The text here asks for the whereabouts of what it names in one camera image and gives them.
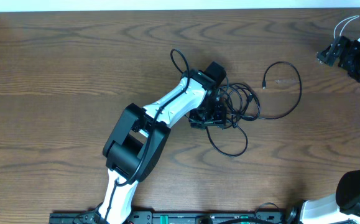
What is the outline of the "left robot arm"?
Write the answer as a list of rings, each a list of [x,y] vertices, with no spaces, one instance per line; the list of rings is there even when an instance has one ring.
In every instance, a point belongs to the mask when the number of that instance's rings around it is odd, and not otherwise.
[[[225,69],[216,62],[208,68],[187,70],[180,83],[156,102],[139,107],[127,106],[103,148],[108,168],[108,187],[103,203],[96,210],[96,223],[124,223],[138,183],[156,166],[172,126],[189,115],[192,128],[223,128],[224,104],[219,86]]]

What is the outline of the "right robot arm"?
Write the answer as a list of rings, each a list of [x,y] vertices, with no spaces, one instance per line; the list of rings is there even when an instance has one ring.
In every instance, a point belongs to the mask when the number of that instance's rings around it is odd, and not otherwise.
[[[360,83],[360,38],[351,40],[342,34],[317,59],[329,66],[338,62],[339,68]],[[336,192],[319,200],[306,200],[288,212],[285,223],[360,223],[360,170],[345,173]]]

